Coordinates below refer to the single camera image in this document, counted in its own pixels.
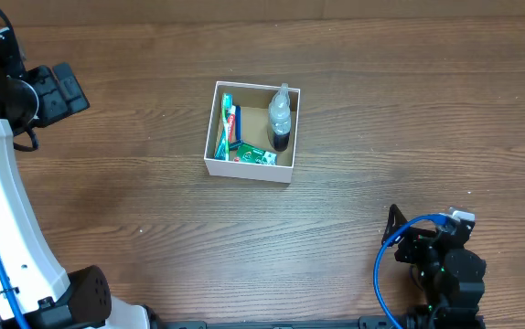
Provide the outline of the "clear bottle dark liquid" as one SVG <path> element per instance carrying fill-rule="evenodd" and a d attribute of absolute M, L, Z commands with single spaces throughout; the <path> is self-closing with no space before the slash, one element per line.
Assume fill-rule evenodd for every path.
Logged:
<path fill-rule="evenodd" d="M 268 137 L 272 148 L 283 152 L 289 143 L 292 120 L 288 84 L 283 83 L 273 96 L 269 107 Z"/>

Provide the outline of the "green soap packet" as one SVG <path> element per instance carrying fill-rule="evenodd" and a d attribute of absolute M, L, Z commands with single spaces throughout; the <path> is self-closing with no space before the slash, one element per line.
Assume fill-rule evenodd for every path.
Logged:
<path fill-rule="evenodd" d="M 277 154 L 260 149 L 244 141 L 237 141 L 229 146 L 231 151 L 235 151 L 234 162 L 276 165 Z"/>

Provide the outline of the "green white toothbrush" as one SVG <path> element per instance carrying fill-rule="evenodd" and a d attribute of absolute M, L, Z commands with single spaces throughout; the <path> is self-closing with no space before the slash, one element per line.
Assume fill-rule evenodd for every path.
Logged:
<path fill-rule="evenodd" d="M 232 96 L 228 93 L 224 93 L 222 95 L 222 109 L 223 109 L 223 157 L 222 159 L 224 161 L 229 160 L 229 118 L 230 118 L 230 110 L 232 106 Z"/>

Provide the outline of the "teal toothpaste tube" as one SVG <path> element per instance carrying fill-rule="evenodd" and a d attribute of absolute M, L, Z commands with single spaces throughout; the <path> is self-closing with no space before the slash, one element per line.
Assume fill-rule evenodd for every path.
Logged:
<path fill-rule="evenodd" d="M 233 130 L 233 121 L 234 121 L 234 115 L 233 115 L 233 109 L 232 109 L 232 106 L 231 106 L 231 110 L 230 110 L 230 118 L 229 118 L 229 124 L 230 124 L 230 128 L 229 128 L 229 142 L 231 140 L 231 137 L 232 137 L 232 130 Z M 223 160 L 222 157 L 223 157 L 223 132 L 220 136 L 220 142 L 219 142 L 219 145 L 218 145 L 218 148 L 217 148 L 217 151 L 215 153 L 215 158 L 217 160 Z"/>

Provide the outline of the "blue disposable razor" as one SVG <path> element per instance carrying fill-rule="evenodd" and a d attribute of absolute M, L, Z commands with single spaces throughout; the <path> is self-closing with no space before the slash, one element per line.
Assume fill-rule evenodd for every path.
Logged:
<path fill-rule="evenodd" d="M 238 105 L 233 105 L 233 132 L 234 139 L 229 142 L 229 150 L 236 151 L 242 144 L 243 140 L 241 138 L 241 107 Z"/>

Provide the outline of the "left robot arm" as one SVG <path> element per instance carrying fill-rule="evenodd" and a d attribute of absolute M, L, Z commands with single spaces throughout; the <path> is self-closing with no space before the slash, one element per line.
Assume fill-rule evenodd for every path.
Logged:
<path fill-rule="evenodd" d="M 159 328 L 144 305 L 112 296 L 97 266 L 66 272 L 51 252 L 16 163 L 14 137 L 89 107 L 66 63 L 0 68 L 0 328 Z"/>

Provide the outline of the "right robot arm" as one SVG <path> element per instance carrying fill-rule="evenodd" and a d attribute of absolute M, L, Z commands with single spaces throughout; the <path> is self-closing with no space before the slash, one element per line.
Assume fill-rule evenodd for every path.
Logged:
<path fill-rule="evenodd" d="M 465 248 L 476 224 L 470 212 L 450 208 L 446 213 L 407 219 L 397 205 L 390 206 L 372 283 L 377 301 L 392 328 L 483 328 L 478 304 L 485 292 L 486 262 Z M 394 257 L 417 270 L 413 279 L 426 304 L 403 316 L 394 315 L 380 292 L 380 264 L 387 248 Z"/>

